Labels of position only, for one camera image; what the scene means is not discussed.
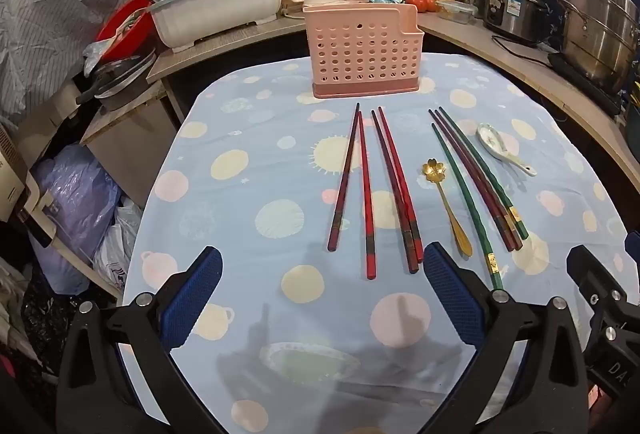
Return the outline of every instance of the pink utensil holder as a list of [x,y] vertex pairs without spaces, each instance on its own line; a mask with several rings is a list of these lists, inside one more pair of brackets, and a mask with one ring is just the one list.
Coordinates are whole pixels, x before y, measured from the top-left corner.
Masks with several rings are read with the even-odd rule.
[[303,9],[316,98],[417,91],[424,33],[412,4]]

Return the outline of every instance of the label on bottle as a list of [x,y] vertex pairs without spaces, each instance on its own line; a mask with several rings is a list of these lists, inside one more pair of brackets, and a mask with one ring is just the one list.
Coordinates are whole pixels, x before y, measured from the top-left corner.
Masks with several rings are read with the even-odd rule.
[[522,0],[508,0],[507,1],[507,13],[515,17],[520,16],[520,9],[522,8]]

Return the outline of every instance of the tablecloth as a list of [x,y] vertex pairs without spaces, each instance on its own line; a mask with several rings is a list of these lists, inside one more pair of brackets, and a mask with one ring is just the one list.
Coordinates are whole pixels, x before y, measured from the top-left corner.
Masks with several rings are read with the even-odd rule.
[[[454,176],[443,183],[474,254],[458,253],[438,191],[420,174],[445,160],[431,129],[439,105],[481,149],[476,125],[497,128],[535,178],[482,156],[530,231],[510,254],[465,173],[504,287],[521,302],[560,295],[580,341],[590,310],[566,274],[586,245],[638,302],[625,228],[590,165],[539,104],[473,58],[423,54],[420,89],[360,98],[376,225],[378,277],[364,273],[359,140],[338,250],[326,250],[356,100],[318,100],[308,58],[247,68],[197,99],[149,197],[125,302],[185,270],[206,245],[222,252],[222,280],[185,345],[172,356],[230,434],[413,434],[451,390],[474,349],[463,344],[422,271],[409,274],[370,110],[385,109],[424,244],[438,240],[490,287],[478,237]],[[485,414],[513,381],[518,345]],[[123,350],[146,410],[162,414],[130,350]]]

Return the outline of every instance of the green chopstick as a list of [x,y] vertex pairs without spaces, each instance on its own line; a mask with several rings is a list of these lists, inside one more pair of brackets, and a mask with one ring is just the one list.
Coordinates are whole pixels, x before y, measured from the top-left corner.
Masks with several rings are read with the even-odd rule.
[[484,261],[486,262],[486,266],[489,269],[489,276],[491,276],[491,283],[494,285],[494,289],[504,289],[502,286],[502,279],[500,277],[500,270],[498,270],[498,265],[495,261],[494,249],[489,242],[489,238],[486,236],[486,230],[484,229],[484,225],[480,219],[480,214],[478,214],[478,210],[476,209],[476,204],[474,203],[469,189],[466,187],[465,181],[462,179],[462,174],[460,173],[460,169],[456,165],[453,156],[449,152],[449,148],[447,144],[442,139],[437,127],[435,124],[431,124],[436,136],[438,137],[438,141],[444,150],[444,154],[447,156],[447,160],[449,161],[449,165],[451,165],[451,170],[458,180],[458,185],[460,186],[460,190],[462,190],[462,195],[465,198],[466,206],[469,209],[469,213],[471,213],[471,219],[474,222],[474,226],[476,228],[476,232],[478,233],[478,237],[480,239],[480,246],[482,247],[482,253],[484,254]]
[[520,219],[520,214],[516,210],[516,207],[513,206],[513,203],[511,203],[511,200],[509,199],[508,195],[505,194],[504,189],[502,188],[498,180],[495,178],[494,173],[491,172],[491,169],[489,169],[489,166],[484,162],[484,160],[482,159],[482,156],[480,156],[480,153],[476,150],[473,144],[469,141],[469,139],[465,136],[465,134],[456,125],[456,122],[454,122],[453,119],[447,114],[447,111],[444,110],[442,106],[439,107],[438,109],[440,109],[440,112],[444,114],[444,117],[449,121],[449,123],[451,124],[451,127],[453,127],[456,130],[456,132],[460,135],[460,138],[462,138],[462,141],[465,143],[466,147],[469,149],[469,151],[474,156],[474,158],[476,158],[476,161],[478,162],[478,164],[480,165],[480,168],[484,171],[484,174],[487,176],[487,178],[491,182],[491,185],[494,187],[494,190],[498,194],[498,197],[502,201],[502,204],[507,209],[508,213],[511,215],[511,218],[513,219],[513,222],[516,226],[518,233],[520,234],[520,237],[522,239],[527,239],[527,237],[529,237],[529,233],[525,228],[524,223]]

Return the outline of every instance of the red bowl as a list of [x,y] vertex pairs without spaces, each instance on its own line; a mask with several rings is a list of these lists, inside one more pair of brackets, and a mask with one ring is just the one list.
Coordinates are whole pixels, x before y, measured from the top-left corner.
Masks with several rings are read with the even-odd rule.
[[[120,7],[118,11],[110,17],[104,27],[100,30],[100,33],[96,36],[95,41],[105,40],[116,35],[116,30],[129,15],[139,8],[146,8],[147,6],[151,6],[150,0],[130,0],[124,4],[124,6]],[[155,31],[156,26],[151,18],[151,14],[143,14],[120,40],[111,45],[107,52],[102,56],[100,63],[105,64],[107,62],[122,60],[132,56],[149,37],[149,35]]]

